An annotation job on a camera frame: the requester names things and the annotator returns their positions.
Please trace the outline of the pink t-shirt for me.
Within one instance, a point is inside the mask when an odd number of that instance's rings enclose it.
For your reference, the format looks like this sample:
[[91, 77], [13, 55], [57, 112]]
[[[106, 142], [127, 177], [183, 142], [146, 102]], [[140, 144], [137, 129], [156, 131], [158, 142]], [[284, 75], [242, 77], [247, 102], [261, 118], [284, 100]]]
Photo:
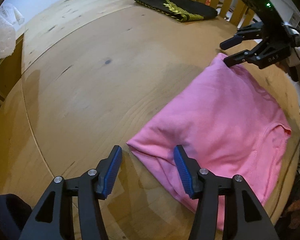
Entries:
[[277, 184], [291, 128], [277, 101], [242, 66], [218, 54], [131, 139], [131, 152], [191, 211], [174, 162], [175, 146], [217, 176], [240, 174], [265, 204]]

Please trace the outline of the dark navy garment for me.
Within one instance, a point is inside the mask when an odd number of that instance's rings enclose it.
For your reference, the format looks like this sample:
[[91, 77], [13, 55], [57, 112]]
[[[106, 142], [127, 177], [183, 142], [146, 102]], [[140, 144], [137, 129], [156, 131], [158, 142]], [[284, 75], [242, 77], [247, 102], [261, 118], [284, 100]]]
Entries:
[[19, 239], [31, 212], [15, 194], [0, 195], [0, 239]]

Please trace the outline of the folded black sport shirt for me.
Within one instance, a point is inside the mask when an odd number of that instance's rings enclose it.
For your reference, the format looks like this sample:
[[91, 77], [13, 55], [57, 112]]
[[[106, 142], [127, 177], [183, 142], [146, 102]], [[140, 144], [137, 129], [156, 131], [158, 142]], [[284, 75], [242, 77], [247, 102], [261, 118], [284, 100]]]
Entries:
[[192, 0], [134, 0], [140, 5], [156, 10], [179, 22], [211, 20], [217, 10]]

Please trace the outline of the wooden low table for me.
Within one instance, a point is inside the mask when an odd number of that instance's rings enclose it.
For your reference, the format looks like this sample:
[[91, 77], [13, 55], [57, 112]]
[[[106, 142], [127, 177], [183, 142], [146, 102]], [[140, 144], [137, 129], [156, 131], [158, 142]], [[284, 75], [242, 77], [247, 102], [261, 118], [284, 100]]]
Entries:
[[23, 35], [16, 40], [15, 50], [11, 56], [0, 59], [0, 107], [9, 92], [21, 78], [21, 62], [23, 55]]

